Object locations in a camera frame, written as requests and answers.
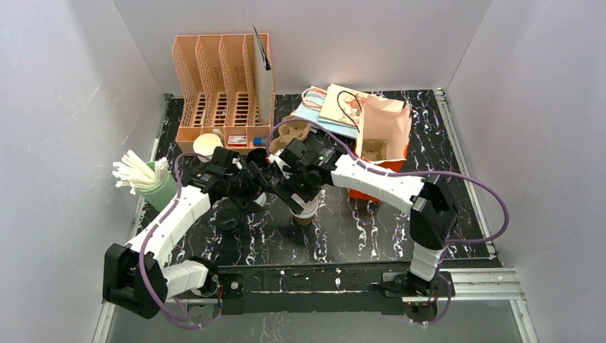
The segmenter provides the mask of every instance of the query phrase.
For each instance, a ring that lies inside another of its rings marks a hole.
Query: black marble surface
[[[374,94],[411,104],[413,127],[407,161],[402,171],[449,170],[459,172],[455,153],[439,115],[432,91],[385,91]],[[300,95],[276,96],[275,121],[294,111]],[[169,102],[156,158],[172,161],[181,150],[175,143],[183,99]],[[184,160],[184,168],[200,163]],[[458,200],[460,216],[451,238],[482,237],[472,203],[463,182],[450,184]],[[248,217],[248,228],[239,235],[222,235],[214,228],[214,211],[205,214],[187,232],[172,252],[170,264],[191,255],[202,256],[220,265],[348,263],[411,260],[413,241],[409,220],[394,207],[350,199],[346,189],[326,186],[320,194],[320,208],[314,221],[300,225],[292,219],[287,206],[269,195],[266,211]],[[147,204],[141,220],[144,228],[158,212]],[[483,244],[453,245],[449,258],[488,257]]]

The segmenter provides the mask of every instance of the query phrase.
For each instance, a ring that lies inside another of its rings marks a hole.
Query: paper cup
[[[214,148],[218,146],[223,146],[221,143],[221,138],[216,134],[202,134],[194,141],[194,152],[196,154],[201,154],[208,159],[212,158],[212,154],[214,153]]]
[[[314,217],[316,216],[316,213],[318,212],[318,208],[319,208],[318,197],[316,196],[315,198],[313,198],[312,200],[310,200],[307,203],[299,203],[299,204],[301,205],[301,207],[303,207],[303,212],[301,212],[299,214],[294,213],[292,211],[292,209],[288,208],[288,210],[294,217],[294,220],[299,224],[309,224],[309,223],[313,222]]]

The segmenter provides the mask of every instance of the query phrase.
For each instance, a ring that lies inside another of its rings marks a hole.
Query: white wall
[[[492,0],[114,0],[164,93],[177,34],[269,33],[279,93],[448,85]]]
[[[0,2],[0,342],[90,342],[164,98],[111,0]]]
[[[498,252],[541,342],[606,334],[606,3],[495,0],[447,95],[472,174],[511,209]],[[483,201],[492,231],[500,210]]]

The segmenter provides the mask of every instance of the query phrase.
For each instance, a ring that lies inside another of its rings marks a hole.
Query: blue paper
[[[305,94],[305,99],[313,101],[318,105],[322,105],[324,103],[324,98],[314,91],[308,91],[307,94]],[[299,104],[299,107],[297,107],[297,110],[294,111],[293,115],[311,120],[314,123],[318,123],[318,125],[322,125],[326,130],[332,133],[340,134],[341,136],[353,139],[358,137],[358,131],[355,127],[319,121],[318,118],[320,117],[320,110],[310,109],[309,107],[303,105],[303,103]]]

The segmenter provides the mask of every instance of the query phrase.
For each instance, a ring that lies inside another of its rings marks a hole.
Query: green cup
[[[156,165],[155,161],[146,163],[151,170],[154,170]],[[158,212],[162,210],[170,203],[170,201],[177,195],[177,182],[170,173],[164,178],[164,181],[154,189],[149,191],[139,192],[147,202],[149,202]]]

